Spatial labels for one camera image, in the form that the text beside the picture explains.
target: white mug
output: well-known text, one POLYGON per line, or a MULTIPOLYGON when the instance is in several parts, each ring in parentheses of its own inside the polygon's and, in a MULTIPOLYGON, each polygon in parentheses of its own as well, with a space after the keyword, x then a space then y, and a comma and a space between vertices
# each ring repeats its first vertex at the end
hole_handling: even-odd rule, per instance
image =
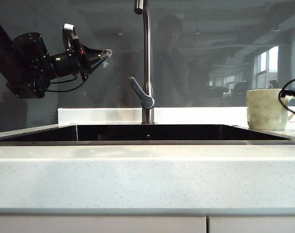
MULTIPOLYGON (((281 89, 255 89, 246 92, 246 106, 248 125, 251 129, 258 130, 284 130, 287 122, 294 116, 278 100, 281 89)), ((293 96, 281 98, 285 106, 293 96)))

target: black sink basin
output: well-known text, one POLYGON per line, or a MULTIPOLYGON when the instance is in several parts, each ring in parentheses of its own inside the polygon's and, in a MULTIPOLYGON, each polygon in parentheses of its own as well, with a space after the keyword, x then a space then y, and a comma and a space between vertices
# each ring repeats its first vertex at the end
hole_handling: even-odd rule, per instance
POLYGON ((227 125, 73 125, 0 138, 0 145, 295 144, 227 125))

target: backsplash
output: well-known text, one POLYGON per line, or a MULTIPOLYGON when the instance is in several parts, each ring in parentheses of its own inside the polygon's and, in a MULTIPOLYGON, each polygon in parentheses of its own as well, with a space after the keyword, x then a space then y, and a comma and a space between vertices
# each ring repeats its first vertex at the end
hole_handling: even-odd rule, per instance
MULTIPOLYGON (((12 39, 39 32, 54 55, 64 51, 61 28, 69 23, 84 45, 113 52, 83 86, 43 99, 16 98, 0 74, 0 132, 54 124, 59 107, 140 107, 127 81, 144 79, 143 20, 133 4, 0 0, 0 23, 12 39)), ((295 78, 295 0, 149 0, 149 6, 155 107, 245 106, 246 90, 281 88, 295 78)))

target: white cabinet door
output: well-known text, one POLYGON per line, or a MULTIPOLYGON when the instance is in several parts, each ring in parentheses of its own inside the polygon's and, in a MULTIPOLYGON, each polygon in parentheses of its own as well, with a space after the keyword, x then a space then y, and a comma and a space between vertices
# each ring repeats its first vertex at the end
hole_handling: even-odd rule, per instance
POLYGON ((0 215, 0 233, 206 233, 206 217, 0 215))
POLYGON ((295 217, 210 217, 209 233, 295 233, 295 217))

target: faucet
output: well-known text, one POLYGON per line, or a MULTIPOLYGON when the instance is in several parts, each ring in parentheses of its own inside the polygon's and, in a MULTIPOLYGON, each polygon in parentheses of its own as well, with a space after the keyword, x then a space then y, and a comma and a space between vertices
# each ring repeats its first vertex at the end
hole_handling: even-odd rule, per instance
POLYGON ((133 77, 129 77, 130 85, 141 99, 142 124, 154 124, 154 93, 152 87, 152 43, 151 43, 151 20, 147 0, 135 0, 134 12, 143 14, 144 24, 144 86, 140 87, 133 77))

